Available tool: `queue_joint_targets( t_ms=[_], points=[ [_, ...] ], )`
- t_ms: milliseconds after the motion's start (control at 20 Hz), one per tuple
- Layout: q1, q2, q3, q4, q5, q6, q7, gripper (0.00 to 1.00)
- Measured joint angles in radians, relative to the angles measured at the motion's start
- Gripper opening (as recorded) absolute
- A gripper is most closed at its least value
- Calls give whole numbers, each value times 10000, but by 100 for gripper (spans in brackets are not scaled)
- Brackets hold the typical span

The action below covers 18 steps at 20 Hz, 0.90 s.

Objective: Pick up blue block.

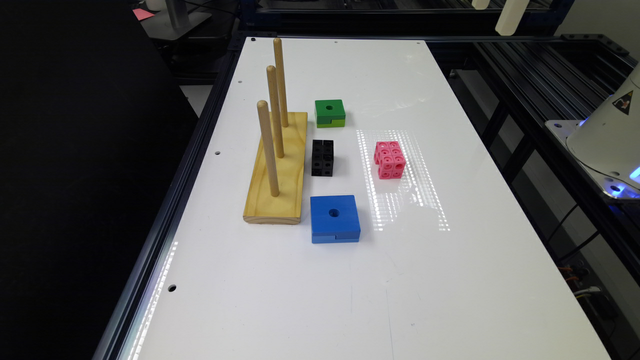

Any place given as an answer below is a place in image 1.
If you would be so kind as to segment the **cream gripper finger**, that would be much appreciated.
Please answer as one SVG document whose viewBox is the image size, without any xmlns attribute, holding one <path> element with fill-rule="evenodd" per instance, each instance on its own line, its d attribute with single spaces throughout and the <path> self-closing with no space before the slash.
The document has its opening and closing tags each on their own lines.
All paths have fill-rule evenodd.
<svg viewBox="0 0 640 360">
<path fill-rule="evenodd" d="M 501 36 L 515 34 L 524 15 L 524 0 L 506 0 L 495 26 L 495 31 Z"/>
<path fill-rule="evenodd" d="M 471 0 L 471 5 L 476 10 L 485 10 L 488 8 L 490 0 Z"/>
</svg>

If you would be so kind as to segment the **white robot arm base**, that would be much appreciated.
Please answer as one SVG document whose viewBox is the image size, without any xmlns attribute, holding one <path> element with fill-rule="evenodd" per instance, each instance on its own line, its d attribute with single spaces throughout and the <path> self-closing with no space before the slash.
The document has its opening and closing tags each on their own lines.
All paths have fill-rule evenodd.
<svg viewBox="0 0 640 360">
<path fill-rule="evenodd" d="M 609 198 L 639 198 L 639 69 L 584 120 L 545 126 Z"/>
</svg>

